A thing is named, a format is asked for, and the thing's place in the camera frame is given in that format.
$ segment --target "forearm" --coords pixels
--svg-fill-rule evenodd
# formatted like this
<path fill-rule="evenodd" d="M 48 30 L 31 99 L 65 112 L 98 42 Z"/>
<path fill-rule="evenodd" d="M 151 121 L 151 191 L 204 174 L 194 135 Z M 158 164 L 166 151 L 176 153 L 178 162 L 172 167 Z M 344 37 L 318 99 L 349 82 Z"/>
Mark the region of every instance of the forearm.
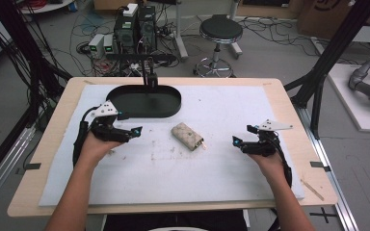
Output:
<path fill-rule="evenodd" d="M 281 230 L 315 230 L 286 182 L 270 183 Z"/>
<path fill-rule="evenodd" d="M 93 167 L 76 165 L 45 230 L 85 229 L 93 170 Z"/>

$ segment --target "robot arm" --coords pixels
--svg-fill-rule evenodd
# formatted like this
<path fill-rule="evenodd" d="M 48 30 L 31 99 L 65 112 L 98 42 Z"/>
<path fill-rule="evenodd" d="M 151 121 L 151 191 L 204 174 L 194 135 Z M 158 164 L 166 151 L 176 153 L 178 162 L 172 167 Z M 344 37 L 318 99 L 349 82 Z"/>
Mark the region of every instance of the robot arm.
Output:
<path fill-rule="evenodd" d="M 363 79 L 368 75 L 369 68 L 370 61 L 367 61 L 360 68 L 356 69 L 350 77 L 348 86 L 351 90 L 356 90 L 365 94 L 370 100 L 370 85 L 362 82 Z"/>

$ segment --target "white paper sheet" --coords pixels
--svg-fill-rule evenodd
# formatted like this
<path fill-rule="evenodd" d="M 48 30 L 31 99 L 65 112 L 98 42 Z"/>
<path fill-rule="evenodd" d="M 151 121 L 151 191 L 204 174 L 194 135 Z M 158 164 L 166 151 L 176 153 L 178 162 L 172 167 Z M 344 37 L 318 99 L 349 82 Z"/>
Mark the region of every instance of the white paper sheet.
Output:
<path fill-rule="evenodd" d="M 40 206 L 59 202 L 72 172 L 73 143 L 84 112 L 104 103 L 117 86 L 86 86 L 50 168 Z M 115 126 L 143 126 L 142 135 L 115 149 L 96 168 L 90 204 L 151 204 L 272 199 L 273 194 L 256 163 L 232 145 L 232 136 L 257 141 L 246 126 L 273 115 L 261 87 L 174 86 L 181 92 L 180 111 L 167 118 L 130 118 Z M 207 145 L 191 152 L 172 134 L 185 122 Z M 282 137 L 281 146 L 293 168 L 293 192 L 304 190 Z"/>

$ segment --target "gray floor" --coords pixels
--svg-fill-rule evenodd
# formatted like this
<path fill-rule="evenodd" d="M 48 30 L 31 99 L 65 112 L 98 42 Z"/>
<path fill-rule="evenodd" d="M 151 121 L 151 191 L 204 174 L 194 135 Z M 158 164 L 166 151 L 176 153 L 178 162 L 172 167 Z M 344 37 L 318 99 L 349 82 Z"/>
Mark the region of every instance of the gray floor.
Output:
<path fill-rule="evenodd" d="M 90 3 L 86 3 L 77 13 L 69 13 L 64 9 L 40 14 L 41 28 L 51 47 L 54 48 L 56 58 L 73 76 L 83 76 L 86 72 L 81 73 L 79 67 L 67 53 L 71 52 L 85 69 L 90 69 L 89 60 L 75 52 L 75 46 L 79 42 L 90 40 L 90 37 L 77 36 L 82 35 L 82 31 L 90 33 L 89 29 L 85 29 L 82 24 L 100 25 L 105 23 L 104 27 L 98 28 L 98 33 L 112 30 L 114 26 L 112 14 L 97 14 L 91 10 L 92 7 Z M 288 35 L 291 39 L 298 37 L 295 21 L 286 21 L 286 23 L 288 24 L 283 25 L 288 26 L 277 26 L 278 32 Z M 197 18 L 188 18 L 184 24 L 192 25 L 184 34 L 198 34 Z M 258 31 L 261 30 L 258 26 L 251 26 L 251 28 L 256 30 L 256 33 L 245 29 L 244 35 L 239 41 L 244 54 L 238 60 L 234 59 L 227 47 L 224 47 L 221 52 L 221 58 L 232 64 L 237 77 L 278 78 L 283 84 L 287 84 L 305 75 L 318 60 L 315 49 L 308 40 L 297 40 L 295 44 L 301 46 L 281 45 L 264 39 L 271 37 L 268 29 Z M 286 39 L 286 37 L 275 34 L 275 31 L 273 31 L 273 36 L 274 39 Z M 214 44 L 200 37 L 184 37 L 184 42 L 188 49 L 189 59 L 176 67 L 156 69 L 159 76 L 192 77 L 194 65 L 200 59 L 211 56 L 214 48 Z M 340 60 L 341 63 L 355 64 L 358 62 L 361 64 L 370 58 L 370 48 L 366 44 L 353 43 L 343 54 L 343 58 Z M 295 91 L 291 90 L 288 93 L 294 95 Z M 26 108 L 26 87 L 15 74 L 9 60 L 5 55 L 1 55 L 0 143 L 9 134 Z M 39 136 L 40 134 L 37 134 L 32 143 L 37 143 Z M 333 171 L 353 212 L 358 229 L 370 230 L 370 133 L 357 130 L 329 81 L 325 83 L 323 95 L 320 137 L 330 158 Z M 0 189 L 0 230 L 41 230 L 47 221 L 47 218 L 9 218 L 6 213 L 22 177 L 15 174 L 16 169 L 21 167 L 26 154 L 32 150 L 32 147 L 28 147 Z M 322 208 L 308 207 L 305 210 L 317 230 L 342 230 L 336 217 L 325 219 L 310 215 L 322 213 Z M 332 207 L 325 207 L 324 210 L 327 214 L 336 214 Z M 267 230 L 273 221 L 273 216 L 268 210 L 250 210 L 250 219 L 251 230 Z M 87 230 L 100 230 L 101 221 L 102 216 L 89 216 Z"/>

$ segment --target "wooden table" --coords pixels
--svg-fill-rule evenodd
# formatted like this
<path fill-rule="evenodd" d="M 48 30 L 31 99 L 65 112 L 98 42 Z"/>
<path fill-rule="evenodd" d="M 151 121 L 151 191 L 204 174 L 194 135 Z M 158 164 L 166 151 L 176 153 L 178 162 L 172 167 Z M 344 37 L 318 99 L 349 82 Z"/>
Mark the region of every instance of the wooden table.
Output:
<path fill-rule="evenodd" d="M 54 207 L 40 207 L 39 201 L 46 184 L 47 175 L 59 145 L 63 139 L 70 117 L 86 85 L 129 85 L 143 84 L 141 78 L 72 78 L 62 95 L 35 152 L 31 163 L 41 163 L 40 169 L 27 170 L 8 209 L 11 217 L 50 216 Z M 304 187 L 303 206 L 333 205 L 337 196 L 322 167 L 312 167 L 310 162 L 319 158 L 305 133 L 290 98 L 277 79 L 255 78 L 159 78 L 159 84 L 169 86 L 261 86 L 265 90 L 278 121 L 289 121 L 294 128 L 279 131 L 284 138 L 290 156 Z M 275 207 L 273 200 L 222 201 L 210 203 L 137 204 L 90 206 L 89 214 L 146 213 L 165 211 L 195 211 L 219 209 L 246 209 Z"/>

